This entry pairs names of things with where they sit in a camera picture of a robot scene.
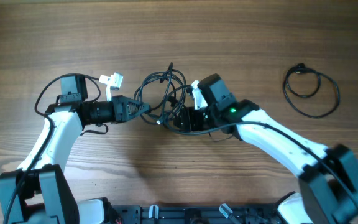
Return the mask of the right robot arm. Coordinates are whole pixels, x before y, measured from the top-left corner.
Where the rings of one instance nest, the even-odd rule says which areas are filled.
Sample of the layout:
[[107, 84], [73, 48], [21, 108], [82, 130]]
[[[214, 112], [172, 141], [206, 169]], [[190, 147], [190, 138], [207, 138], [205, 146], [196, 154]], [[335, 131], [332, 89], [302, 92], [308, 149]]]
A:
[[237, 100], [218, 74], [185, 87], [194, 105], [177, 116], [184, 134], [222, 131], [287, 168], [300, 192], [278, 205], [287, 223], [349, 223], [358, 216], [358, 160], [346, 146], [310, 141], [272, 119], [250, 100]]

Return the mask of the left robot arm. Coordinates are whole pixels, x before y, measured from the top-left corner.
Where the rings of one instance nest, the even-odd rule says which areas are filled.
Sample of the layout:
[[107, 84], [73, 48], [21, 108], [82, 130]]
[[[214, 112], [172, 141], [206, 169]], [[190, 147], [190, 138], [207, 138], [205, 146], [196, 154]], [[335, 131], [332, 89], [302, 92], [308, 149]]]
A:
[[122, 223], [105, 197], [77, 202], [63, 174], [70, 151], [85, 126], [124, 123], [146, 113], [147, 103], [111, 96], [122, 75], [99, 78], [69, 73], [57, 78], [61, 94], [41, 115], [44, 128], [15, 171], [0, 175], [4, 223]]

